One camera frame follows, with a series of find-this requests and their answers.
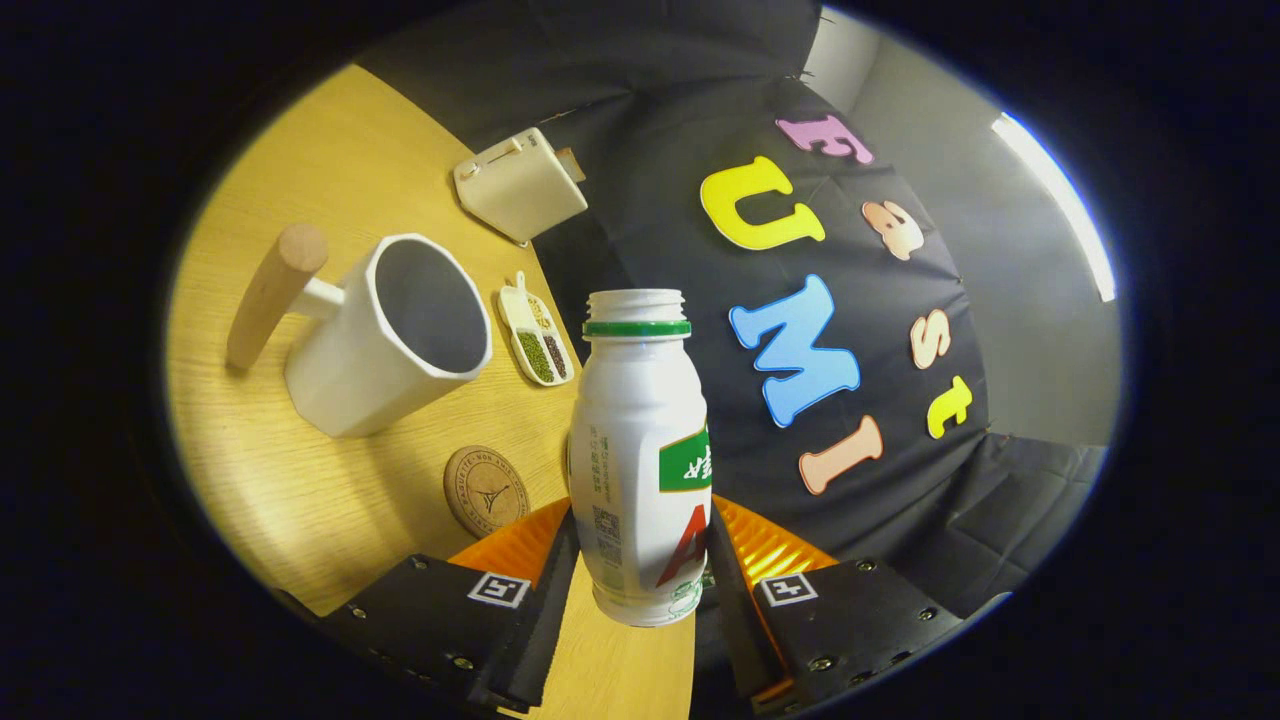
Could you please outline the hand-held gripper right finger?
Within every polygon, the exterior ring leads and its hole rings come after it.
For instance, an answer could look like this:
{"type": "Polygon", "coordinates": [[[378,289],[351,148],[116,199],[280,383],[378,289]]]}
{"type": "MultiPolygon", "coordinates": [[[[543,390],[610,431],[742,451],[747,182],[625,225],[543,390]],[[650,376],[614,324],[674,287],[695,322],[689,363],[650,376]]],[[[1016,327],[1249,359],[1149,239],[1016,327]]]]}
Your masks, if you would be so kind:
{"type": "Polygon", "coordinates": [[[719,496],[707,552],[735,685],[756,714],[800,714],[844,698],[963,625],[886,561],[841,562],[719,496]]]}

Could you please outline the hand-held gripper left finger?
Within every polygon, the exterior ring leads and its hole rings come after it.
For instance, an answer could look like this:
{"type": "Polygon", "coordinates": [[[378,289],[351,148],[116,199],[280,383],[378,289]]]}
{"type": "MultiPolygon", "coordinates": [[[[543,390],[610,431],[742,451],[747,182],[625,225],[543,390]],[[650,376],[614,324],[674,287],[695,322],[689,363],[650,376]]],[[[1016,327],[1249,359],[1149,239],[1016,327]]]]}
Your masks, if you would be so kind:
{"type": "Polygon", "coordinates": [[[549,503],[451,559],[421,553],[321,616],[321,632],[488,714],[541,705],[579,559],[568,503],[549,503]]]}

